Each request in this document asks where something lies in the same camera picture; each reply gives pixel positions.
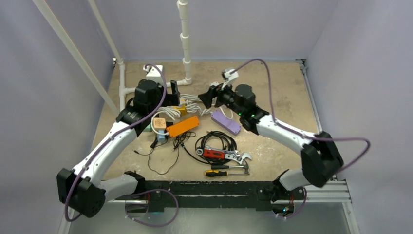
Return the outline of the purple power strip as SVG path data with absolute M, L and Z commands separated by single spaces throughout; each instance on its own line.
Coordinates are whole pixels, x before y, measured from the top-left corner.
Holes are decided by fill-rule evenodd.
M 234 120 L 225 117 L 224 114 L 219 110 L 216 110 L 211 114 L 211 119 L 235 136 L 241 132 L 241 125 Z

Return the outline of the orange power strip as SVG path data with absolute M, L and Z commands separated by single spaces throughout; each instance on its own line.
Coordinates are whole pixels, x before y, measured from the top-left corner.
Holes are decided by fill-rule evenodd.
M 198 127 L 200 124 L 200 121 L 197 116 L 192 116 L 190 118 L 187 118 L 181 122 L 178 122 L 176 124 L 173 124 L 169 127 L 166 128 L 166 131 L 169 133 L 170 137 L 177 137 L 181 134 L 183 134 L 186 131 L 192 130 L 196 127 Z

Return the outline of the yellow cube socket adapter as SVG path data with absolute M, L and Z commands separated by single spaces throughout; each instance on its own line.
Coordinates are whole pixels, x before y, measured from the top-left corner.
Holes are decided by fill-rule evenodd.
M 180 113 L 181 116 L 184 116 L 184 115 L 187 114 L 187 109 L 186 109 L 185 104 L 182 104 L 182 105 L 179 105 L 179 106 L 174 106 L 173 108 L 175 110 L 177 110 Z

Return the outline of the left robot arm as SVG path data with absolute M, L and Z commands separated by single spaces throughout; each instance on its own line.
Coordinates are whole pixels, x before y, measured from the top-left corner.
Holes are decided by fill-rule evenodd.
M 136 172 L 128 171 L 121 176 L 103 180 L 104 174 L 143 130 L 160 107 L 180 103 L 177 82 L 172 80 L 171 93 L 153 80 L 143 79 L 135 88 L 134 97 L 116 117 L 109 133 L 84 160 L 71 170 L 61 169 L 57 174 L 60 202 L 65 205 L 65 217 L 70 218 L 70 208 L 88 218 L 95 216 L 110 200 L 129 195 L 140 199 L 145 194 L 145 179 Z

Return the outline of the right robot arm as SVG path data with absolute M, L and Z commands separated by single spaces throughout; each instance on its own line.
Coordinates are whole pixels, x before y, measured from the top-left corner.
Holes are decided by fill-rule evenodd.
M 198 97 L 207 108 L 226 106 L 239 115 L 247 131 L 275 140 L 301 157 L 300 169 L 286 170 L 273 181 L 274 194 L 279 198 L 286 198 L 298 187 L 322 188 L 344 164 L 327 132 L 314 134 L 275 119 L 256 104 L 256 96 L 249 85 L 241 84 L 234 90 L 223 84 L 210 86 Z

